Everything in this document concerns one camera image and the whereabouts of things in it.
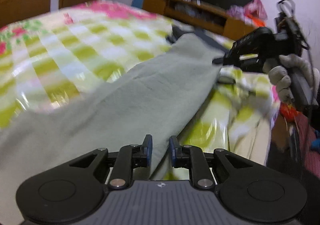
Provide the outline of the grey gloved right hand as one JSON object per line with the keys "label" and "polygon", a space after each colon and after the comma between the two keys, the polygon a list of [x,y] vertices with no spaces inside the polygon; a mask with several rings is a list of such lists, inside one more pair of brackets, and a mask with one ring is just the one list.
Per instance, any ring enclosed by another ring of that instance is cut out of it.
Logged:
{"label": "grey gloved right hand", "polygon": [[280,65],[274,67],[271,66],[270,62],[266,61],[263,66],[263,71],[268,74],[270,83],[276,87],[281,102],[290,102],[290,85],[292,81],[287,71],[288,68],[298,68],[308,82],[311,91],[314,91],[317,96],[319,89],[319,70],[312,68],[310,62],[295,54],[280,55],[279,60]]}

